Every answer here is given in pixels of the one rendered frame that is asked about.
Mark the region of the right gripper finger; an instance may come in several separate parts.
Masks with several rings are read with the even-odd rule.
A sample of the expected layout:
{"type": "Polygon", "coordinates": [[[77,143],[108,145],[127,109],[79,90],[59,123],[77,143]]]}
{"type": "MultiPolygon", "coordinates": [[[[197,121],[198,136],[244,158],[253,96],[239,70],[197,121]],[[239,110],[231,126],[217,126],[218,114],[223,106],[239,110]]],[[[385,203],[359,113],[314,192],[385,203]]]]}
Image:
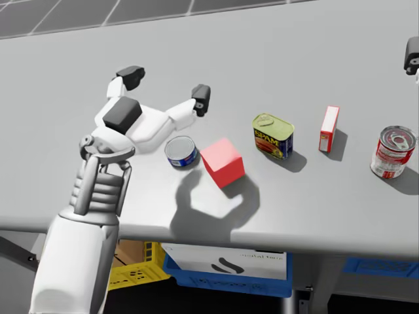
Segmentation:
{"type": "Polygon", "coordinates": [[[407,75],[415,76],[415,81],[419,82],[419,37],[411,37],[405,49],[404,66],[407,75]]]}

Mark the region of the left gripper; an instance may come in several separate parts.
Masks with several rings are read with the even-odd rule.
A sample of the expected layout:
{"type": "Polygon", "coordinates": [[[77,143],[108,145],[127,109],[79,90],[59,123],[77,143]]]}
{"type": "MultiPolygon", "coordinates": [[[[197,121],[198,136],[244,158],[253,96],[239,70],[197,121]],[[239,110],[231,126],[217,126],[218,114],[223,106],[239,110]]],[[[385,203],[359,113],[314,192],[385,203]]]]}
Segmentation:
{"type": "Polygon", "coordinates": [[[168,109],[167,114],[142,106],[142,113],[138,115],[135,109],[131,109],[138,101],[125,95],[136,89],[144,76],[144,67],[131,65],[117,71],[108,84],[106,97],[110,100],[94,118],[96,129],[93,131],[93,138],[98,151],[117,152],[134,147],[136,154],[150,154],[167,138],[166,131],[170,130],[170,119],[175,128],[186,128],[208,112],[211,88],[199,84],[192,89],[189,100],[168,109]],[[127,120],[132,125],[125,134],[121,134],[105,125],[104,118],[107,113],[127,113],[127,120]]]}

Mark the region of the pink cube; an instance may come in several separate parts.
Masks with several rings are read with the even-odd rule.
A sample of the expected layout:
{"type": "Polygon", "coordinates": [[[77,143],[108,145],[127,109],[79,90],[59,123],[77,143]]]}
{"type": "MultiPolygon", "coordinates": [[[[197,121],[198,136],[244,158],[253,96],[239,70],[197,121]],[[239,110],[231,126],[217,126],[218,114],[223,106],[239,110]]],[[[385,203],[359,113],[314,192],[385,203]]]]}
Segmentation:
{"type": "Polygon", "coordinates": [[[201,150],[200,155],[207,172],[219,188],[226,187],[246,174],[241,154],[227,138],[201,150]]]}

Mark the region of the blue flat can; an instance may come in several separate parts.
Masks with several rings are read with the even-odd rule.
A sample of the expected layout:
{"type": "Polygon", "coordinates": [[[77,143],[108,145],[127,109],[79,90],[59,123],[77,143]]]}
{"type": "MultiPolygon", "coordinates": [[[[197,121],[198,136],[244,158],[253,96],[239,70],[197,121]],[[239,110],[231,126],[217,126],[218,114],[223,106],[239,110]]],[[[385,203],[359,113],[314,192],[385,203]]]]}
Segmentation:
{"type": "Polygon", "coordinates": [[[169,163],[174,167],[186,167],[197,157],[198,150],[194,141],[185,135],[170,139],[164,148],[169,163]]]}

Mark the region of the red and white can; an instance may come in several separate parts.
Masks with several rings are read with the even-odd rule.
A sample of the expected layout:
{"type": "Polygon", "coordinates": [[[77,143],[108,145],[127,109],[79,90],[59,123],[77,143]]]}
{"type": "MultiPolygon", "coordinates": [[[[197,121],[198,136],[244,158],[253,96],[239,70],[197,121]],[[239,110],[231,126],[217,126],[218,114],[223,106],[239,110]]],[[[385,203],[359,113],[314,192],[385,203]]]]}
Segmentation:
{"type": "Polygon", "coordinates": [[[418,136],[404,126],[388,126],[380,132],[370,168],[381,179],[399,177],[418,143],[418,136]]]}

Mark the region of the red and white carton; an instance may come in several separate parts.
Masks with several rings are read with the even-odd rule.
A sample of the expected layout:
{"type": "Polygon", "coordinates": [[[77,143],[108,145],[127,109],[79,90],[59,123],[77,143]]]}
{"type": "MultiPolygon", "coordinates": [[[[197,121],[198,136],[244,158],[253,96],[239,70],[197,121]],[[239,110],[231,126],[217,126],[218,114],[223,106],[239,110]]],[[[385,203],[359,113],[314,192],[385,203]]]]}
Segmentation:
{"type": "Polygon", "coordinates": [[[328,106],[320,130],[319,150],[330,153],[335,138],[340,108],[328,106]]]}

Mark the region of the green and blue rectangular can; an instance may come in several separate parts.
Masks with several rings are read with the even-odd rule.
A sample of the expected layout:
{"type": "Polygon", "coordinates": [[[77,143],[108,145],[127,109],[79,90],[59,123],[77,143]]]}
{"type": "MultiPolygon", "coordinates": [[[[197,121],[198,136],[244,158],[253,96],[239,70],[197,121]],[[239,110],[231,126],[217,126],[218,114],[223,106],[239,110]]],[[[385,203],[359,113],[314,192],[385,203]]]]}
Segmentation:
{"type": "Polygon", "coordinates": [[[287,159],[293,152],[294,125],[268,113],[252,121],[255,145],[279,160],[287,159]]]}

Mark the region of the brown box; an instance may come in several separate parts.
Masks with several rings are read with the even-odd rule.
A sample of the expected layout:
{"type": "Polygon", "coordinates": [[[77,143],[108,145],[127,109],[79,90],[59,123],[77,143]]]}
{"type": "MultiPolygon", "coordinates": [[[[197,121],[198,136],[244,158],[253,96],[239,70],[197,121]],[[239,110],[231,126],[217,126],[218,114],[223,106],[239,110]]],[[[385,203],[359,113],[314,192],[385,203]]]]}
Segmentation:
{"type": "Polygon", "coordinates": [[[137,264],[144,261],[144,242],[120,240],[116,246],[113,267],[137,264]]]}

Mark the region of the white box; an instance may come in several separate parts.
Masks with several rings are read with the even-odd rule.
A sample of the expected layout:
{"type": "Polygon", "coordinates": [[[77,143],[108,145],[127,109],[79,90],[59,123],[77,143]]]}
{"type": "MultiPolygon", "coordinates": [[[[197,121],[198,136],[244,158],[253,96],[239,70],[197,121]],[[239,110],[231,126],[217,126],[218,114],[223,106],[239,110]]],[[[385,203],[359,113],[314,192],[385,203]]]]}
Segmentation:
{"type": "Polygon", "coordinates": [[[182,270],[264,279],[287,279],[286,253],[173,243],[161,245],[182,270]]]}

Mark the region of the yellow box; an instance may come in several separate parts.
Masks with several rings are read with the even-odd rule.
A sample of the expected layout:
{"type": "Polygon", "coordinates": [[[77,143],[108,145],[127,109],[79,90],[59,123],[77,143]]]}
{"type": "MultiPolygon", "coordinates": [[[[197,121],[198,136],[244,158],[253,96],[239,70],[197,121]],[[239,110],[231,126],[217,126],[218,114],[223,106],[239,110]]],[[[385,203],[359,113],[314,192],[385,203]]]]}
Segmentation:
{"type": "Polygon", "coordinates": [[[113,267],[111,270],[108,291],[136,285],[154,283],[170,278],[163,270],[166,252],[158,242],[146,241],[143,245],[144,261],[113,267]]]}

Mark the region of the blue box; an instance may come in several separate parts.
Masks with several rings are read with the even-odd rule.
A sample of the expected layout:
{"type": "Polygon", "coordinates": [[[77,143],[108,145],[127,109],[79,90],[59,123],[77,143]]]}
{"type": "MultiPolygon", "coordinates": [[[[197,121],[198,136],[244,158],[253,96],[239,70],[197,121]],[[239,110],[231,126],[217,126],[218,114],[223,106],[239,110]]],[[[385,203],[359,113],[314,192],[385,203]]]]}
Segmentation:
{"type": "Polygon", "coordinates": [[[343,272],[419,279],[419,263],[372,258],[348,258],[343,272]]]}
{"type": "Polygon", "coordinates": [[[293,255],[287,254],[287,279],[265,279],[226,273],[182,270],[167,254],[163,270],[179,286],[289,298],[293,290],[293,255]]]}

